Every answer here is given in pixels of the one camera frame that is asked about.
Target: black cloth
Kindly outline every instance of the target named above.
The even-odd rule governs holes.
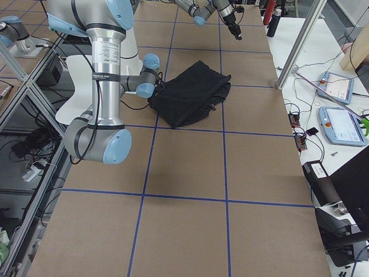
[[[197,61],[177,78],[156,87],[150,107],[172,128],[195,123],[225,100],[230,79],[231,75],[224,76]]]

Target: white tablet with blue border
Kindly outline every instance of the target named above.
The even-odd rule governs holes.
[[[367,145],[357,119],[344,108],[320,107],[319,120],[330,143],[358,147]]]
[[[351,103],[353,79],[336,73],[326,72],[322,76],[319,87],[341,103],[346,105]],[[317,93],[320,97],[327,98],[323,92],[317,90]]]

